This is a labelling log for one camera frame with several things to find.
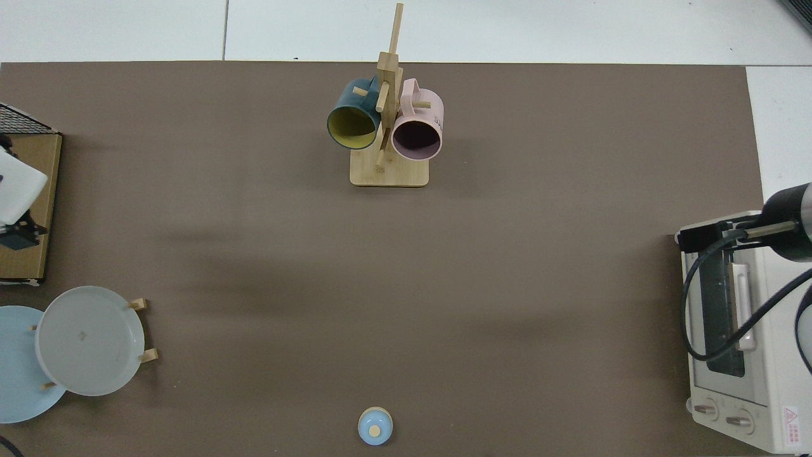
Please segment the mug rack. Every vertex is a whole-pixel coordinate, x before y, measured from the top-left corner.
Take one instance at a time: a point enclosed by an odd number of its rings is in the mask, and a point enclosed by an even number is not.
[[[422,187],[429,183],[429,161],[406,159],[392,146],[391,133],[400,108],[400,86],[404,73],[396,53],[403,9],[403,3],[395,7],[389,51],[382,51],[378,56],[380,94],[375,111],[381,113],[381,124],[375,140],[364,149],[350,150],[350,182],[354,185]]]

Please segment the black cable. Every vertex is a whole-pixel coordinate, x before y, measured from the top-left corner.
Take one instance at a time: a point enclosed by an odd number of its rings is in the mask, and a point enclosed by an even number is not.
[[[801,298],[801,305],[798,306],[798,313],[795,315],[795,343],[798,345],[798,353],[801,354],[801,359],[804,361],[806,369],[812,373],[812,364],[810,364],[810,361],[806,358],[806,354],[804,354],[803,348],[801,348],[801,338],[798,335],[798,323],[801,321],[801,314],[810,306],[812,306],[812,285],[806,290],[804,298]]]
[[[720,347],[709,351],[707,354],[699,354],[695,351],[695,349],[691,346],[691,341],[688,339],[688,329],[685,324],[685,317],[687,314],[687,307],[688,307],[688,290],[691,286],[691,280],[693,276],[696,274],[697,270],[705,263],[712,255],[716,254],[720,250],[724,249],[726,246],[736,242],[736,240],[746,238],[747,232],[744,230],[731,230],[728,235],[723,237],[722,239],[718,240],[717,242],[713,243],[712,245],[708,246],[707,250],[703,252],[696,260],[696,262],[691,265],[691,268],[688,270],[688,273],[685,274],[685,283],[682,285],[682,298],[680,300],[680,330],[682,332],[682,342],[685,344],[685,348],[688,350],[689,354],[693,356],[696,360],[700,362],[706,362],[708,360],[715,359],[720,355],[727,352],[733,345],[735,345],[742,337],[745,336],[745,333],[749,332],[756,323],[764,317],[764,315],[771,310],[778,302],[780,302],[784,297],[789,295],[793,290],[797,289],[798,286],[808,281],[812,278],[812,268],[803,272],[801,275],[787,283],[784,287],[782,287],[778,292],[776,292],[772,297],[770,297],[763,305],[760,306],[756,312],[745,322],[736,332],[733,332],[733,335]]]
[[[4,445],[6,449],[10,450],[11,454],[14,455],[14,457],[23,457],[23,453],[20,452],[19,449],[17,449],[17,446],[11,444],[11,442],[5,439],[4,437],[0,437],[0,444]]]

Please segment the pink mug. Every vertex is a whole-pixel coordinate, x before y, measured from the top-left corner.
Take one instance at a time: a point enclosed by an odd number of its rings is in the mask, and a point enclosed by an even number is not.
[[[404,81],[392,146],[409,160],[428,160],[443,147],[443,100],[412,78]]]

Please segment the blue mug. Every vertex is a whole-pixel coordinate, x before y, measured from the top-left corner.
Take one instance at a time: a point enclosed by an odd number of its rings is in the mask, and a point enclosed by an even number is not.
[[[344,87],[327,116],[327,132],[335,142],[349,149],[364,149],[375,141],[381,124],[381,113],[375,111],[379,92],[377,76],[352,80]]]

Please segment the wooden base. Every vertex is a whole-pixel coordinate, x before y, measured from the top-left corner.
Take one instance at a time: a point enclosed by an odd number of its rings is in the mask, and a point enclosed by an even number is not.
[[[378,130],[375,141],[369,147],[350,150],[350,182],[377,187],[422,187],[429,184],[429,161],[404,159],[391,149],[391,144],[378,164],[382,131],[382,128]]]

